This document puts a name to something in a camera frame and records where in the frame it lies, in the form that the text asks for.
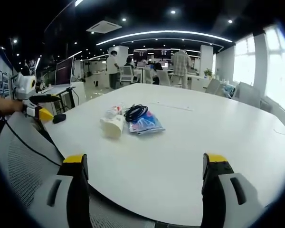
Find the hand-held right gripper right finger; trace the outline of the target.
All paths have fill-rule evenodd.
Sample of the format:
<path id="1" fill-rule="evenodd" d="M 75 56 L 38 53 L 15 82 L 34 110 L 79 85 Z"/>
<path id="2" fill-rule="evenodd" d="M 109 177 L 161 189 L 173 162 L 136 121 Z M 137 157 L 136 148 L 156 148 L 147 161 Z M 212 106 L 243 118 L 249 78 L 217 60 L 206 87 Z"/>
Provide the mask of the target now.
<path id="1" fill-rule="evenodd" d="M 218 154 L 203 156 L 202 228 L 248 228 L 262 214 L 256 188 Z"/>

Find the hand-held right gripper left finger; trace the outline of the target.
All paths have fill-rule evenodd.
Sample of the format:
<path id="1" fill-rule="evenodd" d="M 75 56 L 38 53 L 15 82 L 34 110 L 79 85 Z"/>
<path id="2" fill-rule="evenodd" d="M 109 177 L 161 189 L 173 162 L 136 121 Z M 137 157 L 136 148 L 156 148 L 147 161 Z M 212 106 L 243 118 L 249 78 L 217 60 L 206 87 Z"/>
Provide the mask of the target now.
<path id="1" fill-rule="evenodd" d="M 34 195 L 34 219 L 42 228 L 89 228 L 87 155 L 63 160 Z"/>

